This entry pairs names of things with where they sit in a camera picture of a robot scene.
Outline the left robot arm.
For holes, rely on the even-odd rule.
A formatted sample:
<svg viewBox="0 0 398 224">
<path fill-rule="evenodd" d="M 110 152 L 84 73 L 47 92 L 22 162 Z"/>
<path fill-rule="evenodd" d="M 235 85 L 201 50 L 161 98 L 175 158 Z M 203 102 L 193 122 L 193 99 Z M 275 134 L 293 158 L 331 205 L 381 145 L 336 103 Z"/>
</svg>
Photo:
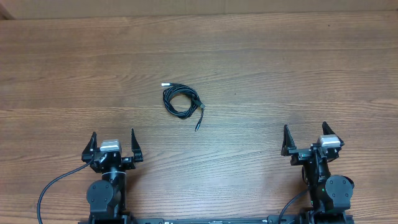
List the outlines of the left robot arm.
<svg viewBox="0 0 398 224">
<path fill-rule="evenodd" d="M 97 134 L 93 133 L 81 154 L 81 159 L 101 180 L 93 182 L 86 191 L 90 204 L 88 223 L 136 223 L 132 213 L 126 210 L 126 171 L 136 168 L 143 161 L 143 154 L 134 132 L 131 133 L 131 157 L 122 156 L 117 139 L 106 140 L 97 146 Z"/>
</svg>

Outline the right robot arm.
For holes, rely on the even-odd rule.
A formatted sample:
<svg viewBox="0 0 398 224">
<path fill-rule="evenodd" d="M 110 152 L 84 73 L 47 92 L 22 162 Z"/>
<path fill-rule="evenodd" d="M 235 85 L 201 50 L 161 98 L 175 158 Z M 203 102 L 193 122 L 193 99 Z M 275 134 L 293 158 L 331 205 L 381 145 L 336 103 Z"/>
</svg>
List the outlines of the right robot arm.
<svg viewBox="0 0 398 224">
<path fill-rule="evenodd" d="M 281 155 L 290 156 L 290 164 L 302 167 L 302 179 L 307 188 L 292 198 L 278 216 L 278 223 L 353 223 L 346 211 L 351 207 L 354 182 L 347 176 L 331 175 L 329 163 L 339 158 L 345 145 L 327 122 L 322 123 L 323 134 L 317 142 L 305 149 L 296 147 L 289 127 L 284 126 Z M 304 195 L 310 196 L 310 208 L 303 208 L 298 215 L 286 216 L 288 207 Z"/>
</svg>

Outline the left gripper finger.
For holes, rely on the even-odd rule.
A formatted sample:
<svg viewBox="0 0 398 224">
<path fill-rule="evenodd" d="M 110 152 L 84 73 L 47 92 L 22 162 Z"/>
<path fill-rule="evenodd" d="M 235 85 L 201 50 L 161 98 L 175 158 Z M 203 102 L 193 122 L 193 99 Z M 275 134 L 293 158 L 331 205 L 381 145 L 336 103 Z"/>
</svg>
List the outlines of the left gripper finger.
<svg viewBox="0 0 398 224">
<path fill-rule="evenodd" d="M 131 129 L 131 151 L 133 152 L 134 159 L 143 159 L 141 147 L 135 137 L 134 129 Z"/>
<path fill-rule="evenodd" d="M 90 154 L 94 153 L 96 148 L 97 148 L 97 133 L 93 132 L 93 134 L 90 137 L 89 143 L 84 148 L 82 154 L 90 155 Z"/>
</svg>

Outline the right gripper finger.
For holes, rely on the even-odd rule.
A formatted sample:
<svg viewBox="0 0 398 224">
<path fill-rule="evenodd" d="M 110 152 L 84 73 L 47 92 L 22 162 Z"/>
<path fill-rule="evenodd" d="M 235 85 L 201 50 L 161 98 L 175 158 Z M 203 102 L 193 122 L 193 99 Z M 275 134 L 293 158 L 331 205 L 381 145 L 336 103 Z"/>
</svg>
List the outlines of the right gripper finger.
<svg viewBox="0 0 398 224">
<path fill-rule="evenodd" d="M 340 144 L 341 145 L 344 144 L 344 141 L 330 128 L 330 126 L 328 125 L 328 123 L 326 121 L 322 122 L 322 130 L 323 130 L 324 135 L 331 135 L 331 134 L 336 135 L 340 141 Z"/>
<path fill-rule="evenodd" d="M 294 143 L 294 139 L 290 133 L 288 124 L 284 125 L 284 139 L 282 143 L 281 155 L 282 156 L 291 156 L 297 150 L 297 147 Z"/>
</svg>

